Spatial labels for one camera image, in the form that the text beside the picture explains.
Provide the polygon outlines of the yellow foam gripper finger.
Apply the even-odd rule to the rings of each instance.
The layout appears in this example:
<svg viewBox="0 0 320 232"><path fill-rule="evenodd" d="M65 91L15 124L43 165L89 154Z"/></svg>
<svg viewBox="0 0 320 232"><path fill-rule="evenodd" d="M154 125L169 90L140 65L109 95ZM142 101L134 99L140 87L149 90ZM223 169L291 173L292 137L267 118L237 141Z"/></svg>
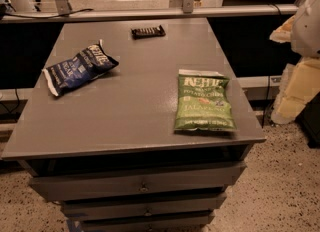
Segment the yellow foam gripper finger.
<svg viewBox="0 0 320 232"><path fill-rule="evenodd" d="M303 57L293 68L284 89L278 94L271 120L288 124L320 92L320 59Z"/></svg>
<svg viewBox="0 0 320 232"><path fill-rule="evenodd" d="M277 43L287 43L291 41L291 31L295 16L291 16L281 26L273 30L269 39Z"/></svg>

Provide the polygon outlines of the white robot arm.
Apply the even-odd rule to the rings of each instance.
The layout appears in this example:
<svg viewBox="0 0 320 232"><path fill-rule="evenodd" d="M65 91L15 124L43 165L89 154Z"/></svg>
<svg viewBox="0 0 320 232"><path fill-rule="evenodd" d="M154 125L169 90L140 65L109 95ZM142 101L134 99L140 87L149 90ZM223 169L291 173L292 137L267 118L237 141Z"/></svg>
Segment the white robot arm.
<svg viewBox="0 0 320 232"><path fill-rule="evenodd" d="M283 71L271 113L274 123L288 124L320 92L320 0L305 0L269 39L289 42L292 51L301 56L295 66L288 65Z"/></svg>

